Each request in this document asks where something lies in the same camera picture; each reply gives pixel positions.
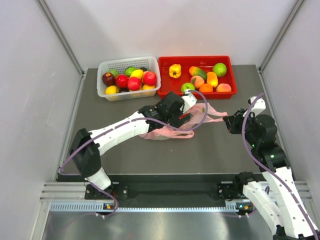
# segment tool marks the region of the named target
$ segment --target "red plastic tray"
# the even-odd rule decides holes
[[[181,86],[184,83],[189,83],[191,75],[189,68],[192,66],[203,69],[206,73],[212,72],[212,68],[217,63],[226,65],[226,74],[223,77],[218,77],[218,84],[229,84],[231,86],[230,92],[204,92],[203,95],[207,99],[230,99],[237,93],[237,86],[232,71],[230,58],[228,56],[161,56],[159,57],[159,68],[161,76],[161,88],[158,90],[159,96],[163,99],[169,92],[174,92],[182,96]],[[179,78],[172,78],[169,76],[169,68],[173,64],[181,65],[181,76]],[[197,99],[202,99],[199,94],[194,94]]]

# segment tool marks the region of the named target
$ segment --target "green apple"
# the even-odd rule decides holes
[[[218,77],[223,77],[227,73],[227,67],[223,63],[219,62],[214,65],[212,72],[214,72]]]
[[[119,75],[118,71],[115,70],[115,69],[109,69],[108,72],[109,72],[109,73],[112,73],[112,75],[113,75],[115,78]]]
[[[127,75],[127,77],[129,78],[134,70],[137,69],[134,66],[130,66],[124,71],[124,75]]]
[[[195,86],[191,82],[186,82],[181,86],[181,92],[184,93],[186,90],[196,90]]]

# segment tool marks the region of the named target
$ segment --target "lemon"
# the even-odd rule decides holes
[[[141,69],[137,69],[131,73],[130,78],[135,77],[141,80],[143,76],[144,76],[144,71]]]
[[[147,84],[143,85],[142,90],[149,90],[149,89],[155,89],[156,86],[149,86]]]
[[[117,94],[119,92],[119,89],[117,86],[115,85],[112,85],[112,86],[108,86],[106,89],[105,89],[105,94],[106,95],[109,95],[109,94]]]

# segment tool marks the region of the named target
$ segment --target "white plastic basket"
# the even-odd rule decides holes
[[[150,71],[154,72],[157,77],[157,83],[154,89],[149,90],[139,90],[139,91],[129,91],[121,92],[116,94],[105,94],[107,86],[102,82],[103,74],[107,73],[109,69],[115,69],[119,74],[124,74],[125,70],[128,67],[135,68],[148,68]],[[100,63],[97,73],[97,82],[96,82],[97,93],[100,97],[106,98],[107,100],[113,102],[118,100],[125,99],[135,99],[154,96],[157,90],[161,87],[161,77],[160,70],[157,59],[154,56],[142,56],[134,58],[126,58],[112,61],[104,61]]]

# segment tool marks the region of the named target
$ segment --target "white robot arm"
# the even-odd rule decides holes
[[[98,188],[107,189],[112,183],[101,166],[100,156],[125,140],[163,127],[162,124],[154,121],[134,121],[135,119],[148,117],[179,128],[191,119],[191,114],[184,113],[194,106],[196,102],[197,99],[190,92],[186,92],[182,97],[171,92],[155,106],[144,106],[117,123],[89,132],[85,129],[79,130],[71,145],[70,153],[88,139],[93,139],[108,131],[107,134],[97,138],[73,158],[81,176]]]
[[[277,204],[262,189],[252,172],[238,174],[233,185],[236,192],[246,196],[259,211],[268,224],[274,240],[315,239],[308,221],[317,234],[319,234],[318,228],[309,216],[306,219],[302,214],[300,208],[305,213],[306,209],[295,186],[286,154],[275,143],[278,130],[275,120],[269,115],[260,114],[265,108],[266,105],[262,99],[255,103],[245,126],[245,139],[252,146],[252,155],[280,177],[289,186],[291,193],[271,172],[262,168],[260,169],[262,175],[269,183]],[[242,134],[241,127],[246,113],[247,110],[239,109],[233,116],[223,118],[231,134]]]

